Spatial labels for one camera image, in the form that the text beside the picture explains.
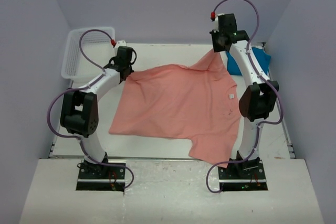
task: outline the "black mounting bracket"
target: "black mounting bracket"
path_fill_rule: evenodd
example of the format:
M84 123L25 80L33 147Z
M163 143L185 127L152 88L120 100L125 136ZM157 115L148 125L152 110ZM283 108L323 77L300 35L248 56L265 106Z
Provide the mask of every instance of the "black mounting bracket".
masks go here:
M222 191L264 191L268 190L263 163L253 160L253 168L246 169L244 163L218 167L219 187Z
M107 154L102 163L109 163ZM124 191L125 169L92 164L84 160L78 164L77 191Z
M71 134L89 137L98 127L98 101L94 93L70 91L65 93L60 124Z
M218 31L210 32L212 44L215 52L230 51L232 44L240 40L249 41L249 37L244 30L237 30L236 18L233 13L217 16Z
M132 55L135 53L135 60L132 61ZM120 83L133 73L132 65L136 61L137 53L133 48L127 46L120 46L117 50L117 55L109 60L109 63L104 68L114 69L120 73Z
M270 83L279 91L277 81L270 81ZM273 111L276 100L277 96L269 85L253 83L247 87L239 100L239 110L242 116L251 122L259 118L266 119Z

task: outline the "pink t-shirt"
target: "pink t-shirt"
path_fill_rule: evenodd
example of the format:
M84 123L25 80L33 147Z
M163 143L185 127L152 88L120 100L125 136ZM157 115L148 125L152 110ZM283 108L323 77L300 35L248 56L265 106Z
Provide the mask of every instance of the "pink t-shirt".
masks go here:
M109 133L186 138L193 143L190 157L210 164L227 161L240 119L236 87L213 50L191 67L171 64L134 72Z

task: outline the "red connector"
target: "red connector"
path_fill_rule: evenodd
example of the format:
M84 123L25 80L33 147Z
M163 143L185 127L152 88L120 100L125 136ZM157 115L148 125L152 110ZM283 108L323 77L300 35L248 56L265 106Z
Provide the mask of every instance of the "red connector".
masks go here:
M114 39L112 39L111 40L111 44L112 44L113 47L115 47L117 43L116 43L116 41Z
M215 21L216 13L212 12L210 18L211 18L212 21Z

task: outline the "white floor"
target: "white floor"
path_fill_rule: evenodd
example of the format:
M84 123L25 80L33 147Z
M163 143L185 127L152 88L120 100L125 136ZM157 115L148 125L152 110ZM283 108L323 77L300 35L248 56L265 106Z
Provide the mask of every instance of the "white floor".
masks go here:
M190 66L203 57L211 48L211 45L172 45L172 44L128 44L138 53L138 59L134 65L135 70L145 70L148 68L179 63ZM105 47L90 48L87 51L89 57L93 60L103 63L108 61L102 50ZM227 63L225 54L222 54L224 64ZM83 68L89 68L86 60L81 58L80 64ZM242 77L233 76L238 84L237 94L242 96L246 87ZM97 129L99 139L103 148L110 157L126 158L187 158L191 148L190 140L168 140L164 138L140 137L140 136L120 136L110 135L108 129L111 126L115 111L117 109L123 84L115 87L108 92L99 102L99 126ZM276 121L279 118L277 108L270 114L269 120ZM67 133L64 128L60 129L61 133ZM239 133L236 144L232 151L232 157L235 158L241 139L243 136L243 120L240 121ZM82 157L82 151L76 140L67 138L57 138L53 151L55 157ZM277 158L289 159L286 135L282 125L265 125L260 141L260 157L262 159Z
M135 174L125 194L75 191L76 159L41 159L21 224L323 224L304 160L264 162L268 191L212 194L201 161L127 161ZM218 172L210 178L218 189Z

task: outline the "white plastic basket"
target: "white plastic basket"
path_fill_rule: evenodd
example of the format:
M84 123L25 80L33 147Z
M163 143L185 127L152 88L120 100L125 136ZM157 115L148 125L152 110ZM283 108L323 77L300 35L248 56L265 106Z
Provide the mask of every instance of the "white plastic basket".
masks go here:
M87 30L100 29L106 31L114 39L113 27L90 27L72 30L67 39L66 50L63 58L61 75L65 79L74 82L88 82L97 76L101 70L89 63L79 51L79 38ZM106 34L92 31L86 34L82 40L85 54L94 62L105 66L114 56L114 49Z

